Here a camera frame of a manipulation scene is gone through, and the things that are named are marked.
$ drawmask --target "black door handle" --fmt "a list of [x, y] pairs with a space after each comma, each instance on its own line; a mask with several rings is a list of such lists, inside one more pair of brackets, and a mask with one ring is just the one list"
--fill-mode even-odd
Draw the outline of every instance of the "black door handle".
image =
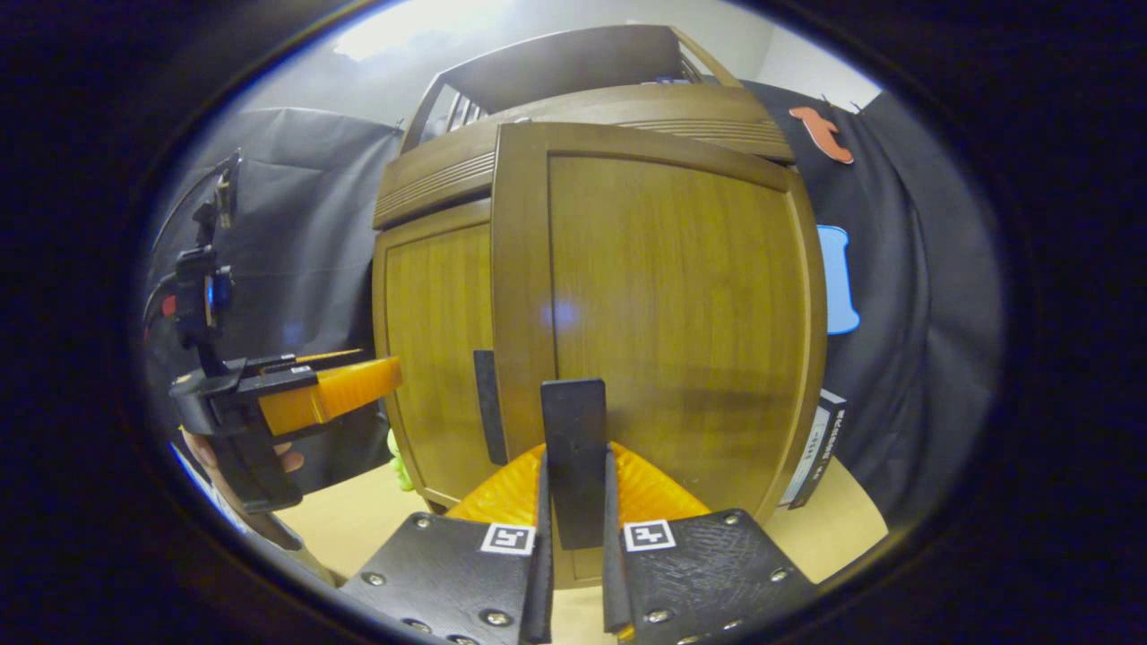
[[490, 463], [505, 466], [509, 458], [506, 454], [506, 433], [501, 427], [501, 403], [498, 401], [498, 374], [492, 349], [474, 350], [474, 376], [478, 383], [478, 409]]

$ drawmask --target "black fabric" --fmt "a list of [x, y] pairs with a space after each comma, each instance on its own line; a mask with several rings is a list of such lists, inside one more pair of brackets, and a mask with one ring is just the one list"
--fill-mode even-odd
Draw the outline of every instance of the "black fabric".
[[[946, 490], [990, 404], [1002, 343], [991, 213], [892, 96], [856, 115], [742, 83], [793, 147], [817, 223], [849, 234], [860, 326], [828, 337], [824, 381], [849, 402], [836, 454], [890, 524], [907, 521]], [[855, 162], [820, 151], [797, 107], [834, 123]]]
[[915, 485], [900, 512], [954, 476], [992, 405], [1005, 341], [999, 233], [984, 195], [912, 112], [881, 94], [860, 114], [920, 213], [929, 277], [927, 417]]
[[[233, 227], [219, 228], [214, 238], [219, 262], [232, 266], [235, 281], [220, 356], [352, 348], [373, 355], [370, 219], [382, 169], [397, 155], [401, 133], [342, 115], [284, 108], [231, 115], [209, 134], [158, 210], [166, 213], [206, 170], [242, 148], [239, 211]], [[194, 244], [190, 212], [197, 197], [163, 228], [148, 265], [148, 289], [173, 270], [180, 250]], [[174, 438], [179, 421], [167, 384], [197, 363], [193, 352], [178, 347], [171, 319], [150, 328], [147, 356], [157, 421]], [[350, 412], [326, 425], [334, 432], [295, 442], [305, 465], [290, 476], [304, 494], [390, 459], [380, 407]], [[184, 449], [182, 441], [174, 443]]]

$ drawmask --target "label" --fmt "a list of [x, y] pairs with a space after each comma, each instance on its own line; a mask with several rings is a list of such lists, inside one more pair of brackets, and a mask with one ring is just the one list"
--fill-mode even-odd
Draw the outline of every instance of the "label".
[[665, 520], [625, 522], [623, 530], [626, 551], [654, 551], [677, 546], [673, 531], [669, 529], [669, 522]]
[[828, 428], [828, 411], [824, 407], [817, 409], [817, 415], [812, 420], [812, 430], [809, 433], [809, 441], [804, 444], [804, 452], [801, 453], [801, 463], [797, 464], [796, 472], [793, 473], [793, 481], [789, 482], [788, 490], [781, 496], [778, 506], [783, 506], [796, 498], [797, 491], [804, 484], [809, 471], [817, 461], [817, 453], [820, 452], [820, 442], [825, 440], [825, 429]]
[[486, 537], [482, 541], [482, 551], [486, 553], [506, 553], [509, 555], [529, 555], [533, 552], [533, 527], [514, 524], [490, 524]]

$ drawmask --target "cabinet door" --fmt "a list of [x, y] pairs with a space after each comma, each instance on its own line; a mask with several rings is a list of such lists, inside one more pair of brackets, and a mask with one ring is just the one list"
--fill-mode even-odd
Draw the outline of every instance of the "cabinet door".
[[[504, 125], [494, 342], [510, 454], [544, 441], [538, 388], [601, 378], [607, 435], [713, 510], [764, 521], [824, 371], [825, 286], [799, 179], [684, 138]], [[560, 552], [563, 586], [600, 550]]]
[[419, 494], [452, 506], [498, 469], [474, 373], [474, 350], [493, 348], [490, 200], [381, 233], [374, 289], [379, 353], [403, 362], [385, 401], [399, 450]]

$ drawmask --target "wooden panel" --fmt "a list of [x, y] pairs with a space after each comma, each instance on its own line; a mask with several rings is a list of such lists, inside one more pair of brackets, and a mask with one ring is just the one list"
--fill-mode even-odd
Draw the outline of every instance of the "wooden panel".
[[570, 92], [679, 77], [679, 56], [677, 37], [666, 26], [611, 25], [524, 40], [442, 76], [497, 112]]
[[493, 347], [489, 216], [490, 200], [447, 209], [381, 234], [375, 251], [375, 336], [403, 362], [387, 410], [415, 488], [446, 505], [497, 471], [473, 355]]
[[418, 211], [482, 191], [490, 185], [493, 169], [493, 150], [443, 168], [380, 197], [374, 207], [375, 217], [390, 215], [389, 219], [395, 219], [398, 213]]
[[[712, 507], [767, 518], [824, 371], [824, 270], [794, 172], [640, 130], [507, 124], [492, 244], [512, 456], [543, 440], [541, 381], [601, 376], [611, 438]], [[599, 558], [559, 552], [557, 584], [591, 582]]]
[[793, 150], [764, 107], [743, 87], [631, 85], [556, 96], [491, 114], [404, 153], [382, 174], [374, 226], [489, 186], [489, 158], [498, 126], [536, 123], [627, 125], [692, 137], [785, 163]]
[[709, 507], [755, 512], [807, 371], [785, 194], [640, 161], [549, 163], [557, 378], [603, 379], [610, 438]]
[[735, 76], [725, 69], [725, 65], [717, 62], [717, 59], [712, 57], [712, 54], [709, 52], [705, 52], [700, 45], [696, 44], [695, 40], [681, 33], [681, 31], [676, 26], [671, 26], [669, 29], [673, 31], [673, 36], [681, 41], [681, 45], [688, 49], [689, 53], [696, 56], [699, 61], [701, 61], [701, 64], [705, 65], [709, 68], [709, 71], [713, 72], [718, 83], [726, 87], [744, 87]]

